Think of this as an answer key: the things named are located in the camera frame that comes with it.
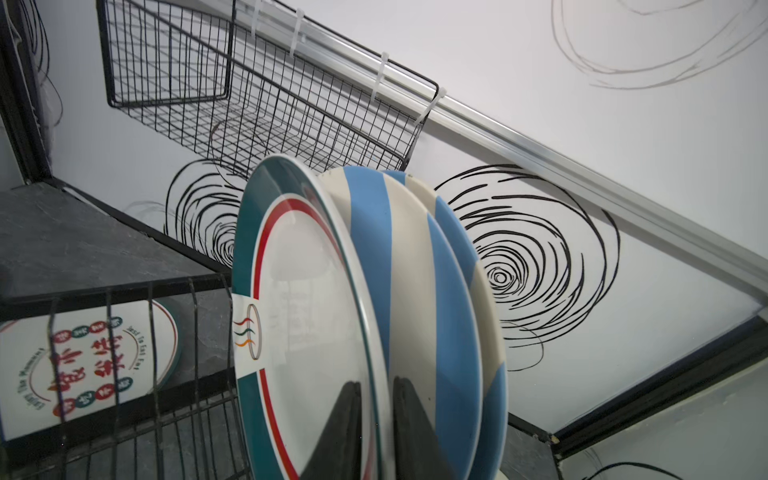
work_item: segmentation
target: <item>dish rack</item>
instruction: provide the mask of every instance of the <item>dish rack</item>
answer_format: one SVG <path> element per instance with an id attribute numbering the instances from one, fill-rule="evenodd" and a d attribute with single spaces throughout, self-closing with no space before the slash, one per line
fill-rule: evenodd
<path id="1" fill-rule="evenodd" d="M 416 123 L 369 89 L 255 35 L 237 23 L 235 7 L 221 18 L 155 0 L 98 0 L 109 105 L 248 176 L 270 153 L 317 172 L 349 164 L 405 170 L 426 117 Z M 434 81 L 419 79 L 438 94 Z"/>

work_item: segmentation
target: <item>gray sketch lines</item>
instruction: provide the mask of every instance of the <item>gray sketch lines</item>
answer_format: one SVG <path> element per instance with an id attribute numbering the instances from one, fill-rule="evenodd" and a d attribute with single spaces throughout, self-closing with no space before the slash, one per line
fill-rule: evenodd
<path id="1" fill-rule="evenodd" d="M 698 18 L 709 19 L 712 15 L 719 15 L 713 13 L 715 9 L 711 7 L 722 8 L 724 5 L 722 2 L 715 5 L 716 0 L 604 1 L 619 5 L 621 11 L 630 14 L 615 15 L 617 22 L 627 22 L 628 31 L 635 31 L 636 27 L 657 28 L 659 24 L 655 20 L 665 15 L 676 15 L 680 21 L 695 23 Z M 607 65 L 606 61 L 595 60 L 597 55 L 590 51 L 589 47 L 576 45 L 574 36 L 579 33 L 578 30 L 589 28 L 597 32 L 594 35 L 606 35 L 602 43 L 607 48 L 621 47 L 617 39 L 611 37 L 612 34 L 606 33 L 606 30 L 599 26 L 578 25 L 574 20 L 575 14 L 579 11 L 583 13 L 587 8 L 589 7 L 574 0 L 552 0 L 552 34 L 560 51 L 570 63 L 587 75 L 594 86 L 603 88 L 655 88 L 695 77 L 740 54 L 768 31 L 768 0 L 729 2 L 728 15 L 718 17 L 718 28 L 697 45 L 678 53 L 674 58 L 661 58 L 661 55 L 659 58 L 653 58 L 653 55 L 648 55 L 648 58 L 644 56 L 642 59 L 642 66 L 619 68 Z M 681 28 L 674 34 L 685 36 L 686 31 Z"/>

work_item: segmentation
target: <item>swirl drawing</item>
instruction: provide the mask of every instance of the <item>swirl drawing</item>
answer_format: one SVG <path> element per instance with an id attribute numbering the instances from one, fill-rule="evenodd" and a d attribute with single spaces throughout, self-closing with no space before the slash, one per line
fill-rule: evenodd
<path id="1" fill-rule="evenodd" d="M 594 86 L 653 88 L 695 77 L 768 31 L 768 0 L 552 0 L 563 55 Z"/>
<path id="2" fill-rule="evenodd" d="M 581 325 L 611 289 L 621 243 L 616 223 L 510 164 L 472 168 L 436 190 L 478 251 L 506 346 L 528 351 L 509 352 L 510 371 L 531 368 L 546 342 Z"/>
<path id="3" fill-rule="evenodd" d="M 249 173 L 235 162 L 200 159 L 176 173 L 165 201 L 165 233 L 232 266 L 237 213 Z"/>

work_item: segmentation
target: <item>stacked plates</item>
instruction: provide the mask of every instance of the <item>stacked plates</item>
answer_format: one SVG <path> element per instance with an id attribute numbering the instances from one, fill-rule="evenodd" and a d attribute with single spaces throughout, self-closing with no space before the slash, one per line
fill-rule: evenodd
<path id="1" fill-rule="evenodd" d="M 315 177 L 268 157 L 243 195 L 233 304 L 255 478 L 311 470 L 350 383 L 361 478 L 395 478 L 395 377 L 413 385 L 454 478 L 495 477 L 506 428 L 495 304 L 464 229 L 426 185 L 364 167 Z"/>

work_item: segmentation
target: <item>black spiral pattern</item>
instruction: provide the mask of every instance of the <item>black spiral pattern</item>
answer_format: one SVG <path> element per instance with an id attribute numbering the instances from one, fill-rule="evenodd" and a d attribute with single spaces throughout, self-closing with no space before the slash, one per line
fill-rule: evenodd
<path id="1" fill-rule="evenodd" d="M 250 172 L 242 165 L 204 158 L 176 173 L 165 199 L 165 233 L 232 266 L 237 214 Z"/>
<path id="2" fill-rule="evenodd" d="M 472 168 L 436 190 L 478 251 L 507 347 L 541 346 L 540 362 L 544 343 L 584 322 L 611 288 L 621 243 L 613 218 L 510 164 Z"/>

